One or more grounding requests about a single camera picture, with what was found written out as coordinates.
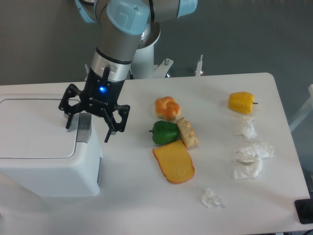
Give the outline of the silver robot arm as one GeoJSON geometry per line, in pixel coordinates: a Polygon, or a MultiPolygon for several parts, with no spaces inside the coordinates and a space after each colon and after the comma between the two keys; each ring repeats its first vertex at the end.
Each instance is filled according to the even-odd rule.
{"type": "Polygon", "coordinates": [[[147,25],[191,14],[197,5],[196,0],[95,1],[102,33],[84,89],[70,84],[59,104],[67,116],[66,129],[76,113],[86,111],[105,120],[109,128],[105,141],[124,132],[130,106],[117,100],[147,25]]]}

